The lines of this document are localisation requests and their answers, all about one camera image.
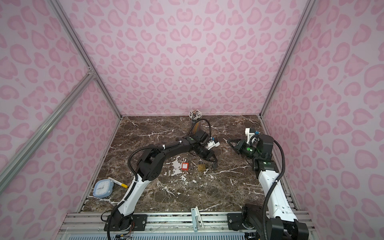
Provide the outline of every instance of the red padlock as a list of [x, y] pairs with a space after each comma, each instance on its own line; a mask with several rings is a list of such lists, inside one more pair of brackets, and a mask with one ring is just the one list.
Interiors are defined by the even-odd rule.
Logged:
[[183, 162], [181, 164], [181, 170], [188, 171], [188, 166], [189, 166], [189, 163]]

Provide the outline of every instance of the heart pattern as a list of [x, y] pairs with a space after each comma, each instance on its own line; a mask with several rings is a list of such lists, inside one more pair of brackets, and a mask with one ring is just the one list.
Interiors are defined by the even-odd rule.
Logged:
[[384, 239], [379, 2], [319, 2], [264, 118], [321, 239]]
[[124, 115], [259, 113], [305, 3], [61, 1]]
[[117, 123], [92, 81], [0, 195], [0, 238], [56, 236], [65, 215], [76, 210]]
[[87, 69], [45, 1], [0, 9], [1, 171]]

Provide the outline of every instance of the white plastic part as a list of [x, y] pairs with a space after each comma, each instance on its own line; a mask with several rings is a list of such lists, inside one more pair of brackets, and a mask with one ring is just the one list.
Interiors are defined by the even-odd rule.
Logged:
[[215, 142], [213, 140], [210, 140], [208, 143], [207, 143], [207, 149], [210, 150], [211, 148], [213, 147], [217, 147], [220, 145], [220, 142]]
[[[264, 190], [264, 195], [269, 191], [273, 182], [276, 180], [279, 173], [271, 170], [261, 171], [259, 175], [259, 182]], [[280, 217], [282, 220], [293, 222], [297, 219], [296, 215], [292, 212], [287, 198], [285, 196], [281, 182], [279, 181], [273, 190], [271, 197], [268, 201], [269, 217]]]
[[[138, 182], [136, 183], [135, 188], [133, 189], [133, 192], [128, 197], [128, 199], [118, 208], [119, 212], [123, 216], [127, 216], [127, 215], [129, 215], [129, 214], [134, 212], [136, 204], [137, 204], [137, 201], [141, 197], [141, 195], [144, 192], [145, 188], [151, 182], [151, 181], [148, 181], [148, 180], [143, 182], [141, 177], [140, 177], [140, 175], [138, 175], [137, 177], [138, 177], [138, 179], [137, 179]], [[131, 190], [134, 182], [135, 181], [133, 180], [131, 185], [130, 185], [130, 187], [128, 188], [127, 192], [125, 193], [125, 195], [124, 195], [124, 197], [123, 197], [123, 199], [121, 201], [123, 201], [124, 198], [128, 195], [128, 193]]]
[[251, 137], [252, 137], [253, 135], [255, 135], [254, 132], [249, 132], [249, 129], [250, 129], [250, 128], [246, 128], [246, 129], [245, 129], [245, 135], [247, 136], [247, 144], [249, 144], [249, 139], [251, 139]]

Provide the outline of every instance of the clock face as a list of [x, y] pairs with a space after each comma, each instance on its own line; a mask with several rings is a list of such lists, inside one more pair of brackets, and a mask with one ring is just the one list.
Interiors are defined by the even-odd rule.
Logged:
[[109, 179], [103, 179], [95, 184], [93, 195], [95, 197], [103, 198], [112, 193], [113, 182]]

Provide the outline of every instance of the alarm clock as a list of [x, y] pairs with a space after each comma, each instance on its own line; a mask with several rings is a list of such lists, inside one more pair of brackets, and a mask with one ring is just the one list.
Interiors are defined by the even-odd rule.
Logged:
[[103, 179], [95, 184], [93, 196], [98, 198], [108, 197], [112, 193], [113, 182], [109, 179]]

